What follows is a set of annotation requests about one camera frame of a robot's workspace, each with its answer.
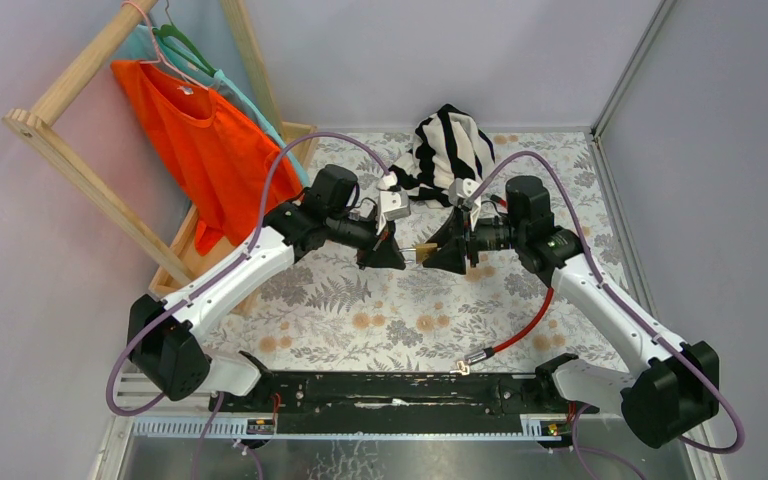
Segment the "brass padlock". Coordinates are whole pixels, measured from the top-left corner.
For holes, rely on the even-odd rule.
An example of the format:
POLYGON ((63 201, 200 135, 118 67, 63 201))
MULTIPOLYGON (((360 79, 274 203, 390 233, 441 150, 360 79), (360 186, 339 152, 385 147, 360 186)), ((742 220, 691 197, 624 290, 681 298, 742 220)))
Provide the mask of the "brass padlock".
POLYGON ((400 252, 405 257, 407 263, 422 264, 431 255, 438 251, 439 247, 436 243, 420 243, 406 248, 402 248, 400 252))

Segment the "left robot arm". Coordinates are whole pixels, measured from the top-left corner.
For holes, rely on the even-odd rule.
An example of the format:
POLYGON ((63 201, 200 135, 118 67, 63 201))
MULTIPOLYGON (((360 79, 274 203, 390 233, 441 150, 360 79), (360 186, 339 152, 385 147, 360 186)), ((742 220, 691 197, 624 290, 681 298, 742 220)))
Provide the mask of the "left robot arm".
POLYGON ((162 299, 138 298, 129 312, 126 357, 170 401, 199 389, 226 392, 248 411, 269 401, 270 385, 244 355, 208 353, 202 343, 218 323, 272 277, 326 242, 350 247, 361 268, 405 268, 395 222, 410 213, 407 193, 386 175, 370 214, 350 208, 358 181, 337 165, 321 169, 299 199, 266 213, 230 255, 162 299))

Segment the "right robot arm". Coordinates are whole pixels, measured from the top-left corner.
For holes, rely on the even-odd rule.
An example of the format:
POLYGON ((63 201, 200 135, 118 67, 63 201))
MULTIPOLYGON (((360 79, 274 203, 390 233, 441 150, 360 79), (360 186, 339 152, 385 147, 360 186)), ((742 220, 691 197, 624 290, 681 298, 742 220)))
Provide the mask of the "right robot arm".
POLYGON ((625 372, 596 367, 572 354, 537 368, 535 402, 557 412, 570 401, 621 416, 644 444, 659 448, 713 418, 720 403, 719 357, 705 342, 689 344, 659 324, 623 293, 579 236, 556 224, 548 190, 535 176, 505 185, 504 215, 483 218, 479 184, 457 179, 449 189, 452 211, 431 237, 437 249, 426 268, 463 274, 487 251, 513 250, 522 266, 578 308, 609 341, 625 372))

